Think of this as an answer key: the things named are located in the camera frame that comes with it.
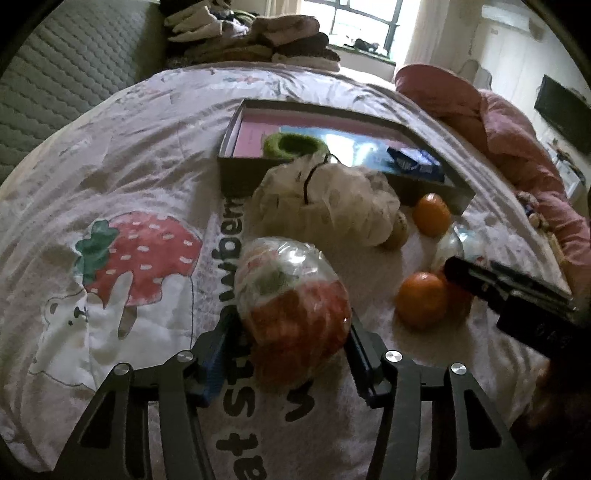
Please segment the orange tangerine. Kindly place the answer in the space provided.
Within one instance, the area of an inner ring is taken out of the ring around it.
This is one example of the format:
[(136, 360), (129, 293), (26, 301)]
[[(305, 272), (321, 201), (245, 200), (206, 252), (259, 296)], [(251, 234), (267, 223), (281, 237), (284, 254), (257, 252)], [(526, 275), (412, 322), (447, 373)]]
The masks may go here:
[(437, 276), (445, 287), (447, 300), (445, 320), (457, 326), (464, 324), (470, 315), (474, 296), (451, 283), (442, 270), (437, 273)]
[(452, 214), (444, 200), (435, 193), (423, 196), (413, 210), (418, 230), (431, 238), (443, 236), (452, 224)]
[(447, 306), (446, 284), (429, 272), (408, 276), (394, 297), (394, 310), (398, 319), (414, 330), (428, 330), (441, 324)]

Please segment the orange tangerine front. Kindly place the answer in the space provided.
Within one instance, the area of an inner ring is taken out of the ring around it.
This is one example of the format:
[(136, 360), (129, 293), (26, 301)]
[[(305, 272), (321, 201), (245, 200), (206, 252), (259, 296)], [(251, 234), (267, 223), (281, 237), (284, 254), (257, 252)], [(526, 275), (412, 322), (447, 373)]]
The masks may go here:
[(447, 306), (446, 284), (429, 272), (408, 276), (394, 297), (394, 310), (398, 319), (414, 330), (428, 330), (441, 324)]

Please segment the blue snack packet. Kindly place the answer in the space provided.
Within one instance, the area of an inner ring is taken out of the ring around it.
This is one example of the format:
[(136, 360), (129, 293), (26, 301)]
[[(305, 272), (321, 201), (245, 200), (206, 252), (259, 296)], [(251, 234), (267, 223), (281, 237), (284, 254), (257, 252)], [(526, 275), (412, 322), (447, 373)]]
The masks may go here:
[(442, 164), (427, 151), (410, 147), (389, 147), (387, 152), (393, 160), (393, 169), (398, 173), (427, 181), (445, 182)]

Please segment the white drawstring cloth bag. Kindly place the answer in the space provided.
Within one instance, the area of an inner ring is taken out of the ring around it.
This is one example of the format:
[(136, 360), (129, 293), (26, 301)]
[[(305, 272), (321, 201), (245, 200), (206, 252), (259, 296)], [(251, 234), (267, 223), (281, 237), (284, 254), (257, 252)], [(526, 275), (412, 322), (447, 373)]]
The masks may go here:
[(260, 235), (320, 245), (351, 241), (380, 246), (393, 230), (401, 200), (387, 177), (349, 167), (329, 154), (307, 155), (271, 168), (249, 200)]

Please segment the red egg toy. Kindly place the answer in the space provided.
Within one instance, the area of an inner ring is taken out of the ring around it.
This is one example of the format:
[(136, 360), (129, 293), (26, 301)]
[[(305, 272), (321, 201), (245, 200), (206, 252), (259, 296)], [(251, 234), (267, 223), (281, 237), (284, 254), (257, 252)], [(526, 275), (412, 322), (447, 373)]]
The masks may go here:
[(245, 245), (235, 303), (254, 342), (256, 378), (269, 387), (300, 385), (324, 368), (353, 318), (348, 290), (322, 251), (283, 237)]

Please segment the small doll toy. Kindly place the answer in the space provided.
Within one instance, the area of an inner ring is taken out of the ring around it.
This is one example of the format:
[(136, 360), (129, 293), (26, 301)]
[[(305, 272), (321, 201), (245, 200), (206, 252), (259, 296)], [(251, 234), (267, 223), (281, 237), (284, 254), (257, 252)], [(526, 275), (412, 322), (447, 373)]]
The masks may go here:
[(524, 208), (531, 226), (536, 230), (548, 231), (550, 229), (549, 224), (539, 212), (539, 202), (535, 196), (525, 191), (516, 191), (515, 196)]

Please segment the pink blanket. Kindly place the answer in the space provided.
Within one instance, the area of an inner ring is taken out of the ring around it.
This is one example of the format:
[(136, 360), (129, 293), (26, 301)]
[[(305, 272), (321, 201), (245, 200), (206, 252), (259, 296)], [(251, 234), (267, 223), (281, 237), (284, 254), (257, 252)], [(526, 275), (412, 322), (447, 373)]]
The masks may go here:
[(570, 204), (559, 171), (530, 120), (500, 95), (426, 64), (403, 67), (396, 89), (487, 157), (519, 191), (532, 194), (565, 257), (572, 292), (590, 291), (590, 226)]

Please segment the white air conditioner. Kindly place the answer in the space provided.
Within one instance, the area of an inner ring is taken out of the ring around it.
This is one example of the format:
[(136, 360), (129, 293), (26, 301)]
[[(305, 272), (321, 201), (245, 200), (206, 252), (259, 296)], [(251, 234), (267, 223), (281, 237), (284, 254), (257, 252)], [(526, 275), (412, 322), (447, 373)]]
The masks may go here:
[(524, 32), (530, 31), (530, 18), (527, 15), (514, 12), (504, 7), (483, 5), (481, 8), (481, 15), (483, 19), (488, 21), (503, 24), (507, 27)]

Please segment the dark cardboard box tray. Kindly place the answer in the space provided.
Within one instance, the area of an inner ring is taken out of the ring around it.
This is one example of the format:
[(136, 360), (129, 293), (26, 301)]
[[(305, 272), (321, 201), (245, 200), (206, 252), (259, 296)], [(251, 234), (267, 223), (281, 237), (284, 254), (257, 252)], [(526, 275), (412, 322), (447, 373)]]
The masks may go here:
[(405, 206), (436, 193), (461, 215), (474, 197), (443, 149), (407, 126), (328, 106), (253, 99), (242, 102), (224, 133), (221, 193), (252, 195), (267, 170), (319, 145), (332, 163), (383, 173)]

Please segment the pile of folded clothes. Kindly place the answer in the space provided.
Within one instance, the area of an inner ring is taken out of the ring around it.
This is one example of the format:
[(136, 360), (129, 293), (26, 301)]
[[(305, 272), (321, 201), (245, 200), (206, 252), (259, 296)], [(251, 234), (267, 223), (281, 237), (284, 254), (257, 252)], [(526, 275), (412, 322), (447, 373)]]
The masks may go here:
[(341, 57), (312, 16), (263, 17), (235, 10), (231, 1), (162, 1), (160, 11), (169, 68), (238, 61), (341, 69)]

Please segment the grey quilted headboard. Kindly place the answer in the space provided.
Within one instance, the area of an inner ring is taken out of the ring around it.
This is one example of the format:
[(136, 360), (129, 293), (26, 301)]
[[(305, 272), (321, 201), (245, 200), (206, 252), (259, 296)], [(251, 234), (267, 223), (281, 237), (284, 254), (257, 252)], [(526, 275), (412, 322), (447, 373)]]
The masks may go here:
[(112, 94), (162, 68), (154, 1), (64, 1), (1, 75), (1, 176)]

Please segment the black wall television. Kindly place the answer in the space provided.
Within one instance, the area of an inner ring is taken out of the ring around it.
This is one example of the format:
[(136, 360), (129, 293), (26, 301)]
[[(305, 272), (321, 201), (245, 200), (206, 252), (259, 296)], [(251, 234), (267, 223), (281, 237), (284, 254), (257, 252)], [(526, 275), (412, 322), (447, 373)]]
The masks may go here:
[(543, 76), (534, 109), (583, 155), (590, 154), (590, 106), (575, 93)]

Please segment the window with dark frame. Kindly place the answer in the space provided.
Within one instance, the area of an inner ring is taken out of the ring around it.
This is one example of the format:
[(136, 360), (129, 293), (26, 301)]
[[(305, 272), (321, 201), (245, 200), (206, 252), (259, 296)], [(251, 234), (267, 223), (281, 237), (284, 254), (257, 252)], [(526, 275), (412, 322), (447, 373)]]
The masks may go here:
[(301, 1), (300, 12), (318, 20), (332, 45), (391, 58), (403, 6), (403, 0)]

